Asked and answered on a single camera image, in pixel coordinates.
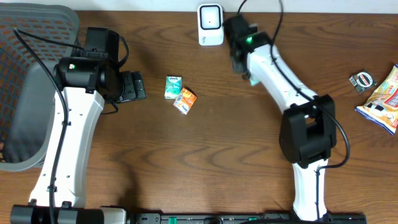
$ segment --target small carton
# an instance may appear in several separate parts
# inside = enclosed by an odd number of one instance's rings
[[[186,88],[182,88],[177,99],[174,101],[174,106],[179,109],[181,113],[187,114],[196,100],[197,96],[195,96]]]
[[[166,87],[164,91],[164,98],[176,99],[180,93],[182,86],[182,77],[166,77]]]

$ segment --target gray plastic bin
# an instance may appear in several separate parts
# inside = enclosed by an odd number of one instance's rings
[[[0,170],[20,171],[43,162],[53,121],[55,89],[13,28],[78,44],[80,21],[65,6],[0,3]],[[52,71],[71,47],[22,35]]]

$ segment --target orange box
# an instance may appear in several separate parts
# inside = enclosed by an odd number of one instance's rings
[[[186,88],[182,88],[177,99],[174,101],[174,106],[183,114],[187,114],[191,109],[193,103],[197,100],[197,96],[191,93]]]

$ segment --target wood grain surface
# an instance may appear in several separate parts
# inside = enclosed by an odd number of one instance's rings
[[[101,116],[87,171],[87,208],[122,205],[165,213],[254,213],[290,210],[292,165],[278,143],[281,114],[261,85],[232,71],[226,43],[200,47],[197,15],[177,12],[78,12],[88,26],[123,35],[140,70],[147,99]],[[245,14],[270,35],[278,14]],[[363,212],[368,223],[398,223],[398,139],[354,112],[362,95],[348,78],[369,70],[380,83],[398,62],[398,16],[286,14],[278,48],[296,75],[319,95],[330,94],[351,142],[351,160],[326,172],[332,212]],[[188,115],[164,99],[165,77],[183,77],[198,96]],[[330,164],[342,160],[338,134]],[[26,204],[39,169],[0,173],[0,222]]]

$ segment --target chip bag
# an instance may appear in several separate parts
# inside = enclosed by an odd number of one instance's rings
[[[387,79],[372,93],[363,106],[355,111],[394,134],[398,125],[398,64]]]

